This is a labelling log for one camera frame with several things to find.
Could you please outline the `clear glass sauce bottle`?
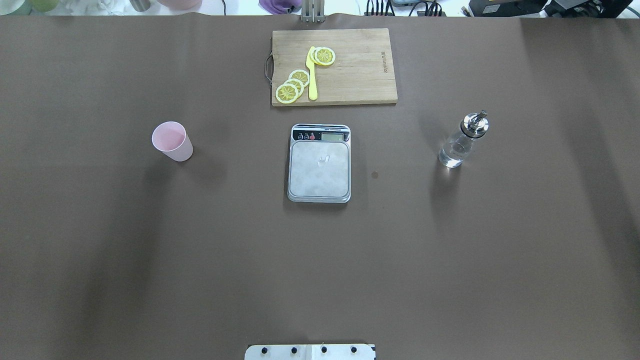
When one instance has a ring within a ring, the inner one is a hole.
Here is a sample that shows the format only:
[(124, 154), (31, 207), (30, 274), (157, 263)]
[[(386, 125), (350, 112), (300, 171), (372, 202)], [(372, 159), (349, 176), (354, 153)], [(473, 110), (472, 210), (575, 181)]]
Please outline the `clear glass sauce bottle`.
[(489, 131), (487, 112), (471, 112), (459, 123), (458, 129), (446, 139), (439, 150), (438, 160), (448, 168), (458, 167), (470, 155), (474, 142)]

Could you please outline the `lemon slice back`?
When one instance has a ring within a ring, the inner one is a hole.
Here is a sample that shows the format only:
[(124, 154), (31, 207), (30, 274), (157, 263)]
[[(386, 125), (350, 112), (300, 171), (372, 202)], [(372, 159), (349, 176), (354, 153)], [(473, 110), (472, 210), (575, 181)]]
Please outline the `lemon slice back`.
[(302, 82), (304, 87), (307, 87), (310, 82), (310, 73), (304, 69), (295, 69), (291, 71), (288, 79), (295, 79)]

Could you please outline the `pink plastic cup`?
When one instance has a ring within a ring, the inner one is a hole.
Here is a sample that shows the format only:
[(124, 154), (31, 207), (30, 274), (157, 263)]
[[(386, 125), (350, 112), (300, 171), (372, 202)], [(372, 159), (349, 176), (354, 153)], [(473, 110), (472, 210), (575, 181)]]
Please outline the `pink plastic cup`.
[(151, 133), (154, 148), (176, 162), (185, 162), (192, 157), (194, 146), (185, 127), (178, 121), (165, 121)]

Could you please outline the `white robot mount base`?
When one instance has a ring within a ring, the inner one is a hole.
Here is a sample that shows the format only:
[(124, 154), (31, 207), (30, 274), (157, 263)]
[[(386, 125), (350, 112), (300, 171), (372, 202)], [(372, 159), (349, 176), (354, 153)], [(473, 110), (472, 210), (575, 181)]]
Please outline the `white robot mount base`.
[(255, 344), (245, 360), (376, 360), (376, 347), (366, 343)]

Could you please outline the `aluminium frame post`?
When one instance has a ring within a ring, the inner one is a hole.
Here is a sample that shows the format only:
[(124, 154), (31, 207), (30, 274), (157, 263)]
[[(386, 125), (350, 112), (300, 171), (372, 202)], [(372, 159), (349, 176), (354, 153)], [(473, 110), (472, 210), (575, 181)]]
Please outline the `aluminium frame post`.
[(302, 23), (324, 23), (325, 22), (325, 1), (324, 0), (302, 0), (301, 2), (301, 22)]

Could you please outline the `purple cloth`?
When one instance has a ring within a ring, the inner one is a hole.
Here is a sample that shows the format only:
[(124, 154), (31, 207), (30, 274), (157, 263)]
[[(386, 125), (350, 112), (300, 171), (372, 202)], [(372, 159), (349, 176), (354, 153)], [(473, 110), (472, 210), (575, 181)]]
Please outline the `purple cloth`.
[(290, 14), (302, 6), (301, 0), (259, 0), (260, 7), (272, 15)]

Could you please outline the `yellow plastic knife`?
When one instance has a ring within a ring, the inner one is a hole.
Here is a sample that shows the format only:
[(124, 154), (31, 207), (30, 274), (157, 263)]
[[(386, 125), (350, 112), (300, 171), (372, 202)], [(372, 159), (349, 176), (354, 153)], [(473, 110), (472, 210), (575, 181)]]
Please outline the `yellow plastic knife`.
[(308, 69), (308, 73), (309, 73), (309, 83), (308, 83), (308, 99), (310, 101), (315, 101), (318, 99), (318, 89), (317, 89), (317, 83), (316, 83), (316, 74), (315, 74), (315, 66), (316, 63), (313, 60), (313, 54), (315, 51), (315, 47), (311, 46), (307, 52), (306, 55), (306, 59), (305, 59), (305, 66)]

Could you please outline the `bamboo cutting board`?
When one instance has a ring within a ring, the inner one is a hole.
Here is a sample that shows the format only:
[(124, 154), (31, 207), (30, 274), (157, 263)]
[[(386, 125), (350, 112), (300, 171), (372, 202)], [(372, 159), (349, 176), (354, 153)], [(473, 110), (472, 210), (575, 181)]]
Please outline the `bamboo cutting board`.
[(307, 93), (294, 107), (396, 104), (398, 91), (388, 28), (274, 30), (271, 37), (272, 87), (296, 69), (306, 69), (311, 47), (330, 48), (336, 60), (316, 64), (317, 98)]

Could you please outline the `silver digital kitchen scale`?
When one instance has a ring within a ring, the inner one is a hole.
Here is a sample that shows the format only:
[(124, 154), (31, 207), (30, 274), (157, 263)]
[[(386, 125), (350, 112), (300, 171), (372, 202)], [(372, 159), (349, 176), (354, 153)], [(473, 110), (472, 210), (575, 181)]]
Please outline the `silver digital kitchen scale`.
[(350, 200), (351, 135), (343, 124), (292, 126), (286, 178), (290, 201), (345, 204)]

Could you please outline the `lemon slice pair top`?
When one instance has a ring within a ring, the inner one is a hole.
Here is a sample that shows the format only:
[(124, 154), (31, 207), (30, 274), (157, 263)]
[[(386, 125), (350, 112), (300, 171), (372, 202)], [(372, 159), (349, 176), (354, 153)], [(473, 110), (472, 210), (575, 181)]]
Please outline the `lemon slice pair top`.
[(329, 47), (312, 48), (310, 57), (318, 66), (331, 66), (336, 61), (336, 53)]

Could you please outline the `lemon slice middle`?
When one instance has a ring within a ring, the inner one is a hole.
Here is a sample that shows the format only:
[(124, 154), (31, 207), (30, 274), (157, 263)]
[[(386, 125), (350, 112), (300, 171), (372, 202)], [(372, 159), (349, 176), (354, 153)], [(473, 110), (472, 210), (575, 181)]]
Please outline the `lemon slice middle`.
[(296, 89), (297, 97), (301, 96), (304, 89), (306, 88), (306, 85), (304, 82), (302, 82), (302, 80), (295, 79), (295, 78), (288, 79), (283, 84), (292, 85)]

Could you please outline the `lemon slice front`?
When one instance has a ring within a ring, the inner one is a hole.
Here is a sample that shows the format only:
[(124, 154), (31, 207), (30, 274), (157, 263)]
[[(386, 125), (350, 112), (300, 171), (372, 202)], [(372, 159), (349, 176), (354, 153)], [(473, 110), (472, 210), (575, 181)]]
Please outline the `lemon slice front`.
[(300, 96), (300, 91), (292, 83), (283, 83), (279, 85), (274, 92), (275, 100), (280, 104), (294, 103)]

